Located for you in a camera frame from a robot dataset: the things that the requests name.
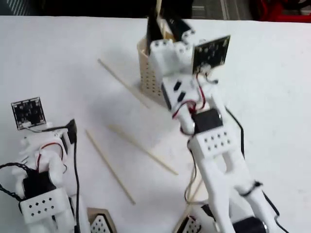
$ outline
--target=wooden stick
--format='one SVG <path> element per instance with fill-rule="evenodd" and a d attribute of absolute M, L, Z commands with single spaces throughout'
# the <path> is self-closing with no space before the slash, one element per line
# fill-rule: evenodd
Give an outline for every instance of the wooden stick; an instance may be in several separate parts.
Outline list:
<path fill-rule="evenodd" d="M 156 0 L 156 12 L 159 15 L 161 11 L 162 0 Z"/>
<path fill-rule="evenodd" d="M 196 189 L 195 189 L 193 195 L 191 196 L 190 201 L 193 201 L 193 200 L 194 200 L 194 198 L 195 198 L 196 194 L 198 193 L 198 191 L 199 191 L 199 189 L 200 189 L 202 183 L 203 183 L 203 180 L 201 179 L 200 182 L 199 182 L 199 184 L 198 184 L 198 186 L 196 187 Z M 181 216 L 181 218 L 180 218 L 179 221 L 177 222 L 177 224 L 176 224 L 176 226 L 175 226 L 175 228 L 174 228 L 174 230 L 173 230 L 173 233 L 177 233 L 177 231 L 178 231 L 178 229 L 179 229 L 181 223 L 183 222 L 183 220 L 185 219 L 185 217 L 189 214 L 190 208 L 191 208 L 191 205 L 187 204 L 187 207 L 186 207 L 186 209 L 185 209 L 183 215 Z"/>
<path fill-rule="evenodd" d="M 131 201 L 131 203 L 133 205 L 136 204 L 136 202 L 134 201 L 134 199 L 132 198 L 132 196 L 130 195 L 130 193 L 127 191 L 127 189 L 125 188 L 124 184 L 121 182 L 120 178 L 118 177 L 118 175 L 116 174 L 116 172 L 114 171 L 114 169 L 112 168 L 112 166 L 110 165 L 106 155 L 103 153 L 103 151 L 100 149 L 100 147 L 98 146 L 98 144 L 96 143 L 96 141 L 94 140 L 93 136 L 90 134 L 90 132 L 88 130 L 86 130 L 86 134 L 88 136 L 88 138 L 90 139 L 90 141 L 92 142 L 93 146 L 95 147 L 95 149 L 97 150 L 97 152 L 102 156 L 102 159 L 105 161 L 105 163 L 107 164 L 109 170 L 111 171 L 112 175 L 115 177 L 115 179 L 118 181 L 119 185 L 121 186 L 121 188 L 123 189 L 123 191 L 125 192 L 125 194 L 127 195 L 127 197 L 129 198 L 129 200 Z"/>
<path fill-rule="evenodd" d="M 144 147 L 142 147 L 134 138 L 130 137 L 129 135 L 127 135 L 125 132 L 122 131 L 122 129 L 120 127 L 118 127 L 117 125 L 109 125 L 108 128 L 117 133 L 121 138 L 123 138 L 124 140 L 128 141 L 129 143 L 133 144 L 134 146 L 138 147 L 140 150 L 142 150 L 143 152 L 145 152 L 146 154 L 149 155 L 150 158 L 152 158 L 153 160 L 155 160 L 157 163 L 159 163 L 160 165 L 162 165 L 165 169 L 167 169 L 168 171 L 170 171 L 171 173 L 173 173 L 174 175 L 178 175 L 178 172 L 176 172 L 174 169 L 172 169 L 171 167 L 169 167 L 167 164 L 165 164 L 163 161 L 161 161 L 159 158 L 157 158 L 156 156 L 154 156 L 153 154 L 151 154 L 148 150 L 146 150 Z"/>
<path fill-rule="evenodd" d="M 109 68 L 101 59 L 97 59 L 97 61 L 99 62 L 99 64 L 101 64 L 116 80 L 118 80 L 129 92 L 132 93 L 133 96 L 136 97 L 136 99 L 138 99 L 140 101 L 140 103 L 142 103 L 146 108 L 150 108 L 149 105 L 147 104 L 147 102 L 142 98 L 142 96 L 140 95 L 140 93 L 138 91 L 136 91 L 135 89 L 133 89 L 132 87 L 130 87 L 128 84 L 126 84 L 118 75 L 116 75 L 116 73 Z"/>

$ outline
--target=circuit board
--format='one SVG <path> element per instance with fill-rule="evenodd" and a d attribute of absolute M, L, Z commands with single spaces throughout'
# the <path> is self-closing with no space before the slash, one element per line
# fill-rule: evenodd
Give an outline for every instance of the circuit board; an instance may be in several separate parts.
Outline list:
<path fill-rule="evenodd" d="M 15 123 L 18 130 L 45 124 L 45 117 L 40 97 L 11 103 Z"/>
<path fill-rule="evenodd" d="M 192 73 L 200 73 L 201 67 L 223 65 L 227 55 L 230 36 L 197 45 L 193 49 Z"/>

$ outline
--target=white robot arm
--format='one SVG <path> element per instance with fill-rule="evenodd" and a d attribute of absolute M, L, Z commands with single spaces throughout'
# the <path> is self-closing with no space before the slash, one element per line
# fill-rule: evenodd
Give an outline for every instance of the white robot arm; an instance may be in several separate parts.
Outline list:
<path fill-rule="evenodd" d="M 217 225 L 213 232 L 276 233 L 275 216 L 260 183 L 249 173 L 230 114 L 215 85 L 218 81 L 208 79 L 212 68 L 224 64 L 230 36 L 206 43 L 183 20 L 168 11 L 162 15 L 174 41 L 163 38 L 158 15 L 151 13 L 147 28 L 149 62 L 168 109 L 179 120 L 181 132 L 189 136 L 188 148 L 208 191 L 209 217 Z M 218 156 L 225 161 L 225 172 L 214 161 Z M 236 222 L 229 211 L 232 191 L 252 209 L 251 215 L 244 213 L 246 217 Z M 204 226 L 209 217 L 198 215 Z"/>
<path fill-rule="evenodd" d="M 71 144 L 76 143 L 75 127 L 71 121 L 66 127 L 33 131 L 22 140 L 26 149 L 20 153 L 18 163 L 32 171 L 15 167 L 13 174 L 17 178 L 16 193 L 22 199 L 20 209 L 30 233 L 73 233 L 77 228 L 78 194 L 69 197 L 63 183 L 67 156 Z M 79 232 L 89 233 L 90 224 L 80 196 L 78 211 Z"/>

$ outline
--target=white table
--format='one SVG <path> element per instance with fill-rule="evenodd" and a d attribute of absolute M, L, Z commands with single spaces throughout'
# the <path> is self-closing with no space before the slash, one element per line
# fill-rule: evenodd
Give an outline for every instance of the white table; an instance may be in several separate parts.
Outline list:
<path fill-rule="evenodd" d="M 146 19 L 0 17 L 0 164 L 21 150 L 10 103 L 40 96 L 47 120 L 78 124 L 78 172 L 87 206 L 107 208 L 120 233 L 171 232 L 192 168 L 186 138 L 164 108 L 147 109 L 97 62 L 139 82 L 136 43 Z M 310 232 L 311 25 L 190 20 L 214 39 L 231 35 L 226 65 L 214 71 L 225 103 L 245 129 L 249 168 L 292 233 Z M 110 132 L 119 124 L 179 172 L 174 176 Z M 91 129 L 136 200 L 133 206 L 84 129 Z M 68 181 L 73 181 L 69 169 Z M 14 189 L 10 170 L 0 182 Z M 0 193 L 1 232 L 24 232 L 17 202 Z"/>

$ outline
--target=floor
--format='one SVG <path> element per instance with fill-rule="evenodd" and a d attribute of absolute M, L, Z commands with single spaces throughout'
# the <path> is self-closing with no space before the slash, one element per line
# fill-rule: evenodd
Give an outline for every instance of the floor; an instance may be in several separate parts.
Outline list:
<path fill-rule="evenodd" d="M 194 0 L 192 18 L 252 20 L 249 0 Z"/>

